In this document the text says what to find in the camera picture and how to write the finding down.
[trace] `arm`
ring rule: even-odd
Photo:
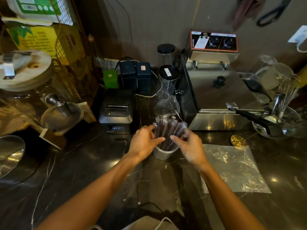
[[[36,230],[85,230],[93,226],[129,172],[165,140],[154,139],[152,129],[153,125],[138,130],[128,153],[115,166],[51,213]]]
[[[171,139],[180,147],[185,158],[193,163],[206,182],[211,199],[227,230],[265,230],[264,226],[236,197],[206,159],[201,139],[186,129],[183,141],[176,136]]]

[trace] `marble countertop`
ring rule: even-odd
[[[151,101],[137,99],[140,125],[153,122]],[[63,151],[42,149],[37,171],[17,185],[0,184],[0,229],[33,229],[52,211],[115,165],[131,135],[109,135],[99,122],[79,123]],[[272,193],[236,193],[267,229],[307,229],[306,143],[273,141],[255,134],[251,123],[233,132],[196,132],[203,143],[229,145],[233,134],[247,138],[258,169]],[[180,150],[168,160],[152,154],[131,171],[99,218],[103,229],[122,229],[149,215],[169,217],[179,229],[223,229],[201,179]]]

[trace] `receipt printer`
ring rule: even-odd
[[[99,122],[108,133],[131,134],[134,94],[131,89],[109,88],[99,113]]]

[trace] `hand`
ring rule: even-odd
[[[165,140],[164,137],[155,139],[152,129],[153,125],[141,127],[131,140],[129,151],[126,155],[135,158],[137,164],[147,158],[153,149]]]
[[[191,130],[185,129],[185,133],[182,136],[182,138],[187,138],[187,141],[183,141],[175,135],[171,135],[170,138],[180,147],[182,154],[188,162],[191,162],[198,168],[208,164],[201,139]]]

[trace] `black tongs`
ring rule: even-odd
[[[238,115],[241,115],[242,117],[245,117],[248,120],[263,126],[266,129],[268,135],[274,137],[281,137],[284,135],[282,128],[278,124],[266,120],[261,116],[254,115],[246,110],[240,110],[235,103],[226,103],[226,106],[228,110],[235,111]]]

